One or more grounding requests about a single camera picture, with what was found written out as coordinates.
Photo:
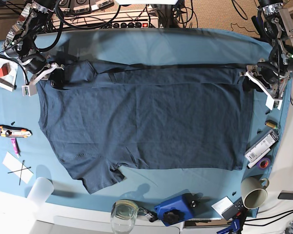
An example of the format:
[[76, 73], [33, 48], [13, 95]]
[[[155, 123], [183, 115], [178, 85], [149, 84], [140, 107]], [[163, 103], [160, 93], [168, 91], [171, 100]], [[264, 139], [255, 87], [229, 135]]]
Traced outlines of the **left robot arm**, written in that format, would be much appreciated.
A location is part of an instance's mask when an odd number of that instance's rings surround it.
[[252, 17], [261, 39], [272, 46], [267, 61], [248, 65], [246, 76], [267, 96], [266, 106], [281, 109], [283, 92], [293, 72], [293, 20], [282, 0], [260, 0], [258, 15]]

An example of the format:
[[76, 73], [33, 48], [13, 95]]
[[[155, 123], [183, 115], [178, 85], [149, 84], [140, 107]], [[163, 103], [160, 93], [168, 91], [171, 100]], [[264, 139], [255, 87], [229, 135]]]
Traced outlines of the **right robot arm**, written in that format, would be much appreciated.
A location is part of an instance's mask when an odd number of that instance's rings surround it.
[[64, 70], [63, 64], [51, 61], [46, 52], [58, 43], [62, 34], [61, 24], [55, 41], [48, 47], [38, 48], [35, 39], [42, 33], [54, 12], [57, 11], [57, 0], [30, 0], [25, 5], [16, 23], [7, 33], [0, 51], [0, 87], [12, 92], [16, 87], [18, 70], [22, 72], [24, 85], [23, 96], [37, 94], [36, 85], [41, 80], [49, 80], [50, 76]]

